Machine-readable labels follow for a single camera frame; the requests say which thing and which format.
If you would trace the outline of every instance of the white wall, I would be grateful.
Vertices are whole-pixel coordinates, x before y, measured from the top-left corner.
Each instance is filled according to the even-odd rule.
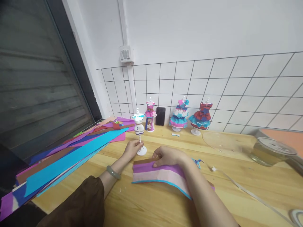
[[[117,0],[78,0],[97,68],[121,66]],[[303,50],[301,0],[125,0],[135,65]]]

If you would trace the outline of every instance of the orange object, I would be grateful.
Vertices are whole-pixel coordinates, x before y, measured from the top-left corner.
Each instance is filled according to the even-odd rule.
[[[298,156],[303,158],[303,133],[272,129],[260,129],[260,131],[268,137],[296,149]]]

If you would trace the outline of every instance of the paper dress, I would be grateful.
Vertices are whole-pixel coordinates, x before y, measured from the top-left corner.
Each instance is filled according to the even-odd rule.
[[[212,107],[212,103],[201,103],[200,111],[195,112],[194,115],[189,117],[191,121],[191,125],[198,129],[206,130],[210,125],[211,115],[209,113],[210,108]]]
[[[186,105],[189,104],[187,99],[179,100],[176,109],[173,112],[173,116],[169,121],[169,125],[172,125],[176,128],[186,128],[187,127],[187,120],[185,119],[188,116],[188,111]]]
[[[145,123],[145,130],[149,132],[153,132],[155,130],[154,118],[157,116],[156,112],[154,111],[155,103],[152,101],[146,102],[147,110],[145,112],[146,116],[146,123]]]
[[[142,135],[144,133],[144,126],[142,125],[144,115],[140,114],[139,111],[137,111],[137,114],[134,114],[132,118],[135,120],[134,131],[136,135]]]

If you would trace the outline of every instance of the white base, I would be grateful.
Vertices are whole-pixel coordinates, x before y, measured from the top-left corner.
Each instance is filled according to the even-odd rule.
[[[192,134],[194,134],[195,136],[200,136],[201,135],[201,132],[198,129],[192,129],[190,132]]]
[[[177,127],[173,126],[173,130],[174,131],[181,131],[181,128],[177,128]]]
[[[143,146],[143,147],[141,147],[141,149],[137,152],[137,155],[142,156],[142,155],[145,155],[146,152],[147,152],[147,149],[146,149],[145,146]]]

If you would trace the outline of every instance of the clear plastic lid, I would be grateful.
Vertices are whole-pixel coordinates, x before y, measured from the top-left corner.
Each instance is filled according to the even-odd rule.
[[[276,152],[276,153],[279,153],[279,154],[284,154],[284,155],[296,155],[297,154],[297,151],[284,144],[284,143],[281,143],[281,142],[278,142],[274,139],[270,139],[270,138],[267,138],[267,137],[258,137],[258,142],[266,147],[267,149],[273,151],[273,152]]]

